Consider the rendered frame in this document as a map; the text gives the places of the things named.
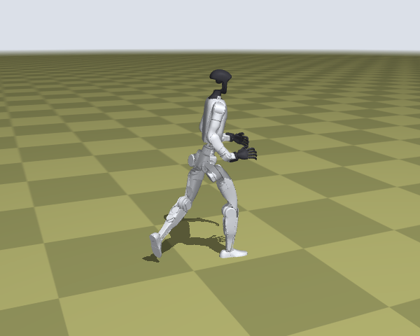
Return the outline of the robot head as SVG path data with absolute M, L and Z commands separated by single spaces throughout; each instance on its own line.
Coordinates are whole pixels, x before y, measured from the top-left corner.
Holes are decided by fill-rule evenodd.
M 231 74 L 225 70 L 217 69 L 212 71 L 210 74 L 210 79 L 216 80 L 218 84 L 222 83 L 222 89 L 214 90 L 212 95 L 208 99 L 217 99 L 218 96 L 221 96 L 221 93 L 225 94 L 227 92 L 227 83 L 231 78 Z

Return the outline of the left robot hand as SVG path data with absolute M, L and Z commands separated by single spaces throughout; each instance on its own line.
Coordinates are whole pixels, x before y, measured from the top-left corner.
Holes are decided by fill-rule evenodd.
M 249 145 L 249 138 L 247 136 L 243 136 L 244 133 L 240 132 L 238 134 L 233 134 L 233 133 L 225 133 L 226 135 L 230 136 L 230 142 L 235 141 L 237 144 L 241 144 L 243 146 L 248 146 Z M 246 148 L 247 149 L 247 148 Z

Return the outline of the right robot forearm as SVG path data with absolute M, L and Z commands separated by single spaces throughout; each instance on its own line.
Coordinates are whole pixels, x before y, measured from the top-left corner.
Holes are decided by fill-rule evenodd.
M 226 162 L 230 162 L 230 160 L 235 159 L 235 154 L 234 153 L 230 153 L 223 145 L 223 143 L 221 142 L 220 138 L 218 135 L 213 134 L 210 137 L 210 141 L 211 144 L 213 146 L 213 150 L 215 152 L 217 152 L 224 161 Z

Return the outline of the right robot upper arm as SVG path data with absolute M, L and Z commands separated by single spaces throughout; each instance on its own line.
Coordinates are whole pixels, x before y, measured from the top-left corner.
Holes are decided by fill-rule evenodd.
M 207 136 L 206 136 L 206 139 L 210 144 L 211 144 L 211 141 L 210 141 L 211 135 L 213 135 L 213 134 L 217 135 L 216 131 L 219 129 L 219 127 L 221 125 L 221 120 L 222 120 L 222 118 L 225 114 L 225 109 L 226 109 L 225 105 L 220 103 L 220 102 L 217 102 L 217 101 L 215 102 L 215 104 L 212 107 L 211 121 L 210 121 L 210 124 L 209 124 L 209 129 L 208 129 L 208 132 L 207 132 Z

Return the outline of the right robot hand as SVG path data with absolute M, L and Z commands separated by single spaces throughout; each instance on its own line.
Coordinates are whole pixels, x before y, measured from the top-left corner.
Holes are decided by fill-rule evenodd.
M 248 148 L 249 146 L 244 146 L 238 152 L 233 152 L 235 154 L 235 159 L 230 160 L 230 162 L 238 161 L 238 159 L 247 160 L 247 159 L 256 159 L 257 160 L 257 152 L 255 148 Z M 246 149 L 247 148 L 247 149 Z M 251 156 L 254 155 L 254 156 Z

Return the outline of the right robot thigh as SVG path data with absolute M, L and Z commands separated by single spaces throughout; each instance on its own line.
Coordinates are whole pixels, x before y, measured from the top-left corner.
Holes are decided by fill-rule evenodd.
M 205 165 L 204 169 L 208 178 L 213 183 L 216 181 L 222 196 L 227 200 L 227 204 L 224 204 L 221 209 L 224 217 L 225 210 L 229 207 L 233 207 L 237 212 L 237 193 L 228 173 L 219 164 L 212 165 L 210 162 Z

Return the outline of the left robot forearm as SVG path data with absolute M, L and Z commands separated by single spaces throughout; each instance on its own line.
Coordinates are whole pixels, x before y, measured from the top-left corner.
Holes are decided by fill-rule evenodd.
M 230 136 L 226 135 L 225 133 L 223 133 L 221 142 L 224 142 L 224 141 L 230 141 Z

